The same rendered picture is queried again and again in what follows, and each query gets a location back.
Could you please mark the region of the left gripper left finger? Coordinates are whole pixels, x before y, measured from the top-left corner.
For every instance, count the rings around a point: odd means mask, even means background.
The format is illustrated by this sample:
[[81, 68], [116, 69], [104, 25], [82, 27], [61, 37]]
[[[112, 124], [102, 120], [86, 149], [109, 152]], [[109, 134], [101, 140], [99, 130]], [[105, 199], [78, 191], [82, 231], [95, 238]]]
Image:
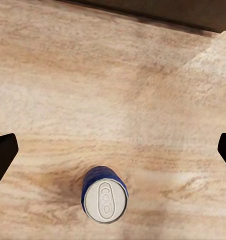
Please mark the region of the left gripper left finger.
[[18, 142], [14, 133], [0, 136], [0, 181], [18, 152]]

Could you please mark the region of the can of soda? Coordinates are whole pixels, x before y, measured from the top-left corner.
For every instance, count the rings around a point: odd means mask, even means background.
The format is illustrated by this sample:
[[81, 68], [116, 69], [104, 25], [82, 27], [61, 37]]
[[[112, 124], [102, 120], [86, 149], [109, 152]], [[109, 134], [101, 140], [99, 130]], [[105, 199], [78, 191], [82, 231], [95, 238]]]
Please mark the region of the can of soda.
[[84, 176], [81, 204], [93, 222], [99, 225], [116, 223], [124, 216], [128, 199], [126, 185], [111, 168], [96, 166]]

